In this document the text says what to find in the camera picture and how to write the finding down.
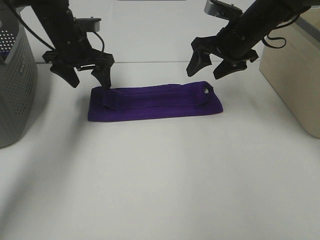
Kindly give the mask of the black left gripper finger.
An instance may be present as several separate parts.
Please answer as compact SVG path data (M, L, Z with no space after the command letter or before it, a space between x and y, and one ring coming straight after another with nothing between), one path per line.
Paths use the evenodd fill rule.
M50 71L64 79L73 88L76 88L80 83L80 80L73 67L62 63L52 62Z
M110 53L94 51L92 55L94 69L91 74L98 80L100 85L108 90L111 87L111 67L115 63L114 57Z

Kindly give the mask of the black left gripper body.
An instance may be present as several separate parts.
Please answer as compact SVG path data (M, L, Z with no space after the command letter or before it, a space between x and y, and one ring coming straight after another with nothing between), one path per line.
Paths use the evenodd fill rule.
M93 70L93 53L100 50L92 47L88 32L83 31L74 18L70 9L41 11L41 25L53 44L53 49L42 57L46 63L60 63L80 71Z

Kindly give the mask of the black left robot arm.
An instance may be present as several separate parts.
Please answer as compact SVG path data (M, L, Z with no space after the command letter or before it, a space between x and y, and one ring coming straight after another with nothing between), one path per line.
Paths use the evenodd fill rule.
M51 63L51 72L76 88L80 80L76 71L90 70L106 90L111 87L112 54L94 49L87 34L100 30L101 18L76 18L67 0L13 0L12 8L31 7L53 48L43 54Z

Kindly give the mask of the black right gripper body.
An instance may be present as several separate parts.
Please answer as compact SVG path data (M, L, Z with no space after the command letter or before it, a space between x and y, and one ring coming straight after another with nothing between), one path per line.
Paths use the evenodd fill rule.
M259 15L242 14L228 21L215 36L214 54L232 63L258 59L253 47L259 42Z

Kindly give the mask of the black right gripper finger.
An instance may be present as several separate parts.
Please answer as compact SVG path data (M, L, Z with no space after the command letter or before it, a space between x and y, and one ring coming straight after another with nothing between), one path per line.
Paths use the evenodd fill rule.
M216 80L221 79L227 75L235 72L244 71L247 69L247 63L245 61L230 63L223 60L213 71L213 76Z
M210 55L219 56L216 36L196 37L192 41L191 47L193 53L186 68L188 77L192 77L201 69L212 65Z

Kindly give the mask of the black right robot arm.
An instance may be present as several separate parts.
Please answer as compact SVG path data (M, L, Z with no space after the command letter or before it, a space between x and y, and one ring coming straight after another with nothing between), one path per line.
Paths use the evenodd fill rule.
M210 66L210 55L222 59L215 68L215 79L244 71L247 62L254 62L258 54L253 47L265 40L271 31L293 17L319 5L318 0L256 0L246 10L219 0L208 0L204 12L228 21L215 36L196 37L191 47L192 57L186 68L189 77Z

